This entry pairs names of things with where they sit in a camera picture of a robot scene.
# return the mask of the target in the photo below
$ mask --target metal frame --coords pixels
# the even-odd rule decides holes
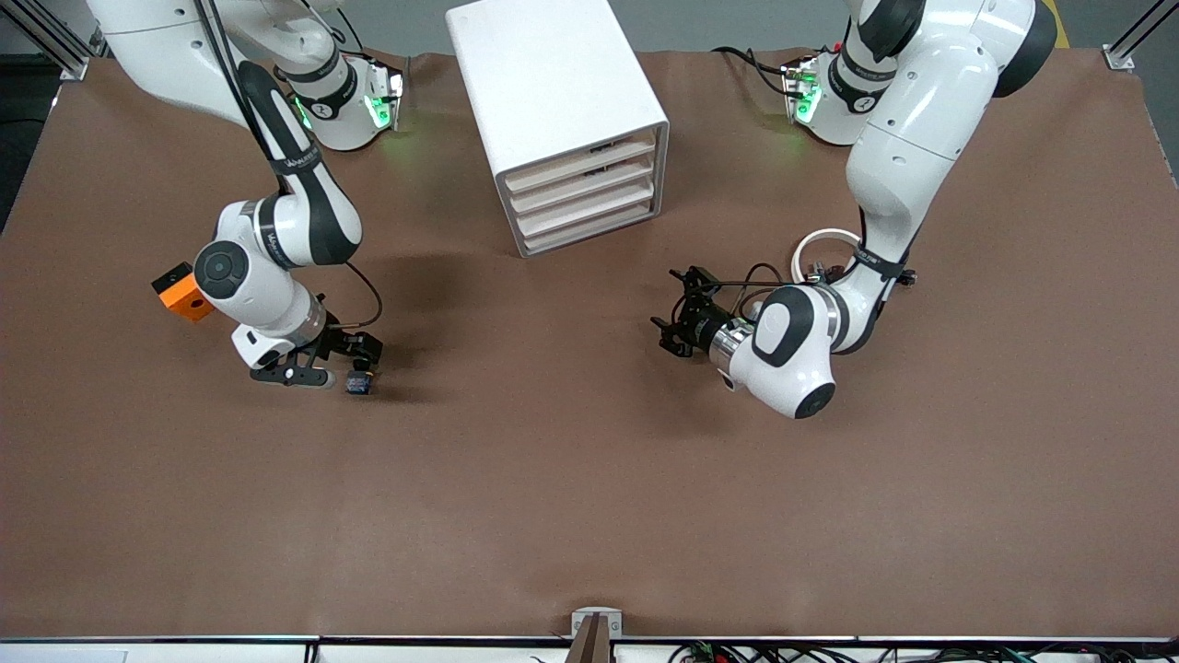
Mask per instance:
[[[38,0],[0,0],[0,12],[61,67],[61,80],[81,80],[91,47]]]
[[[1114,71],[1133,71],[1134,60],[1129,57],[1147,37],[1154,32],[1162,21],[1171,18],[1171,14],[1179,9],[1179,0],[1157,0],[1145,14],[1139,17],[1134,25],[1122,34],[1118,41],[1105,44],[1101,51],[1105,52],[1106,64]]]

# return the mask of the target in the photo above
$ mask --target brown table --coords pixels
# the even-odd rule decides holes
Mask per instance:
[[[266,387],[149,283],[272,190],[244,130],[108,60],[62,87],[0,241],[0,634],[1179,630],[1179,197],[1139,81],[1058,51],[994,104],[920,283],[791,421],[660,350],[668,268],[857,225],[845,149],[731,58],[641,61],[666,211],[515,256],[455,61],[329,153],[386,298],[380,393]],[[343,268],[302,270],[365,316]]]

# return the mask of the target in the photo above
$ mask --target white box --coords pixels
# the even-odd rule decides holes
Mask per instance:
[[[446,22],[521,255],[659,214],[667,116],[606,0],[480,0]]]

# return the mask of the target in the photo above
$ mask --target robotic arm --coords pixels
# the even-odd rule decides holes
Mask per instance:
[[[380,357],[381,343],[367,334],[347,334],[320,298],[289,271],[312,264],[344,264],[361,242],[360,216],[274,79],[217,31],[206,29],[209,15],[200,1],[90,0],[111,48],[139,87],[170,104],[250,127],[283,183],[276,193],[232,203],[222,211],[213,241],[197,256],[197,285],[210,303],[239,323],[233,344],[255,379],[330,387],[334,374],[312,366],[315,357],[327,359],[330,352],[353,356],[356,370],[367,373]],[[277,12],[289,2],[228,5],[249,15],[255,7]],[[232,22],[233,14],[229,15],[237,31],[251,29],[243,27],[248,21]],[[351,65],[334,45],[331,67],[316,65],[317,55],[324,53],[324,40],[331,41],[325,29],[298,19],[288,26],[307,32],[284,37],[304,50],[285,50],[282,57],[276,52],[283,66],[296,72],[315,66],[320,72],[335,72],[325,78],[343,78],[345,88],[353,85],[348,83],[353,77],[344,71]],[[286,34],[277,25],[272,29]],[[265,42],[278,46],[278,41]],[[226,71],[236,76],[226,76]],[[343,127],[335,136],[355,137],[375,126],[368,111],[361,116],[347,107],[347,103],[336,106],[335,118],[327,120]],[[329,126],[321,124],[325,134],[331,133]],[[309,355],[305,366],[298,363],[299,354]],[[350,378],[360,379],[367,392],[361,376]]]
[[[848,184],[859,203],[859,245],[834,283],[772,291],[756,320],[712,303],[719,282],[685,275],[679,320],[660,342],[709,352],[731,389],[806,418],[835,394],[830,354],[863,347],[908,260],[934,196],[992,97],[1020,88],[1056,38],[1040,0],[848,0],[839,53],[798,72],[793,118],[818,138],[851,144]]]

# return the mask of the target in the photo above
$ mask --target orange block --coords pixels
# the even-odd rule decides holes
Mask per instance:
[[[164,302],[167,310],[187,317],[192,322],[200,320],[213,311],[212,304],[205,300],[204,294],[197,288],[197,278],[192,275],[192,265],[182,262],[171,271],[152,281],[152,289]]]

